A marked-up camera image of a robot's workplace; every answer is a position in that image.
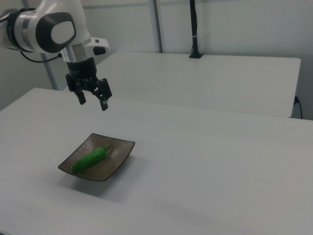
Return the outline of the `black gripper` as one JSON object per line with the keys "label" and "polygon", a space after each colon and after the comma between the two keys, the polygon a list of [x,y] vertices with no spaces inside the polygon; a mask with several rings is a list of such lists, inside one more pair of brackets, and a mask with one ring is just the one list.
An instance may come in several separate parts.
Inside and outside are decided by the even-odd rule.
{"label": "black gripper", "polygon": [[67,86],[70,92],[75,93],[79,103],[83,105],[86,102],[81,82],[95,83],[95,88],[91,93],[99,99],[102,111],[108,109],[108,100],[112,96],[109,83],[106,78],[97,79],[96,64],[93,57],[81,62],[67,62],[69,73],[66,75]]}

